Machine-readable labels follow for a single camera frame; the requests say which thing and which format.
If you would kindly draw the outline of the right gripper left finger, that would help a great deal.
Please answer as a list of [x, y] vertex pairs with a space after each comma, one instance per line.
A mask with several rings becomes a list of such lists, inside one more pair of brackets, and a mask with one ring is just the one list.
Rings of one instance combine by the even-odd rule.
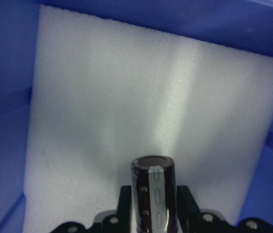
[[132, 188], [120, 188], [117, 209], [110, 211], [102, 221], [103, 233], [130, 233], [132, 223]]

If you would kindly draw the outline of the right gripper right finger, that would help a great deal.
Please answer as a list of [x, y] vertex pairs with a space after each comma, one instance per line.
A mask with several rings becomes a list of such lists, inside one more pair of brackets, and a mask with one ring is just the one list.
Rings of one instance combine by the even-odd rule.
[[177, 217], [183, 233], [194, 233], [200, 209], [186, 185], [177, 186]]

